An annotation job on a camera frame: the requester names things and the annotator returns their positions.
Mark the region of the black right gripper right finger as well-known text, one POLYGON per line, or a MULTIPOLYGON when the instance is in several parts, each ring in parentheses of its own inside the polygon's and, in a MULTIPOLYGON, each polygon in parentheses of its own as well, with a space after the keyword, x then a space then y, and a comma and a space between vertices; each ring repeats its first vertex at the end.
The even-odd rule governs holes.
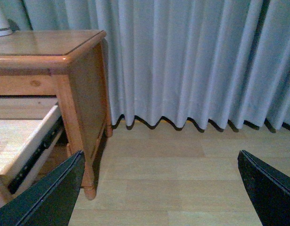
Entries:
POLYGON ((290 177, 245 150, 238 169, 262 225, 290 226, 290 177))

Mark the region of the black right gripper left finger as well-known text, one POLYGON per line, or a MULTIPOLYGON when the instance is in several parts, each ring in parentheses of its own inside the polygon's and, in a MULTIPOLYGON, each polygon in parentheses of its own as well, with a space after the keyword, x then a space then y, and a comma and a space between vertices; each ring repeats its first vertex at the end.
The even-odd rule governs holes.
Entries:
POLYGON ((84 174, 78 151, 35 185, 0 208, 0 226, 67 226, 84 174))

